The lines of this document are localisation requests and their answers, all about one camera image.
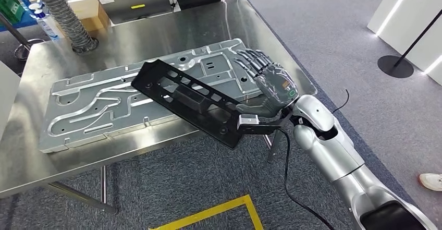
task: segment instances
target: green container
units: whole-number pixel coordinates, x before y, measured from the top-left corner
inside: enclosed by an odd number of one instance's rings
[[[0,12],[9,20],[12,24],[21,21],[24,8],[20,5],[18,0],[0,0]]]

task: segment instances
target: yellow floor tape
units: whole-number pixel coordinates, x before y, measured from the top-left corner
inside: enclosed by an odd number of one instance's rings
[[[255,206],[253,205],[250,195],[245,195],[245,196],[239,197],[237,199],[217,205],[215,207],[209,208],[207,210],[204,210],[202,212],[188,216],[186,218],[183,218],[183,219],[180,219],[180,220],[177,220],[174,222],[170,222],[170,223],[160,226],[158,228],[149,228],[149,229],[151,229],[151,230],[180,229],[182,227],[191,225],[191,224],[201,221],[203,219],[206,219],[206,218],[212,217],[214,215],[220,214],[222,212],[226,212],[230,209],[239,207],[240,205],[245,205],[247,207],[247,210],[249,211],[250,218],[252,219],[252,223],[253,223],[253,226],[255,227],[255,229],[256,230],[263,230],[264,228],[261,224],[260,218],[258,217],[258,213],[256,212]]]

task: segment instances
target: spray bottle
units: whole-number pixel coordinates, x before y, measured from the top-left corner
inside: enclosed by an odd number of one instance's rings
[[[34,12],[37,23],[51,40],[54,41],[64,37],[63,33],[57,27],[57,22],[50,15],[46,15],[43,12],[40,3],[29,5],[29,9]]]

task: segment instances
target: robotic arm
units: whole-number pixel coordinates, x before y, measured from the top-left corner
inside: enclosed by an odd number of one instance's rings
[[[376,178],[334,115],[314,96],[299,96],[284,68],[259,50],[238,50],[237,54],[234,61],[266,96],[260,106],[237,105],[242,113],[239,130],[259,127],[246,119],[251,115],[274,117],[281,111],[283,117],[289,117],[296,143],[338,191],[355,229],[437,229],[418,208]]]

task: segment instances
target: white wall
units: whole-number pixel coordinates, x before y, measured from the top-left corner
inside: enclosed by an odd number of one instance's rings
[[[382,0],[368,28],[376,33],[396,2]],[[442,0],[403,0],[379,37],[403,54],[441,9]],[[441,55],[442,17],[422,37],[407,59],[424,71]],[[442,84],[442,64],[433,69],[429,76]]]
[[[0,140],[17,94],[20,78],[0,61]]]

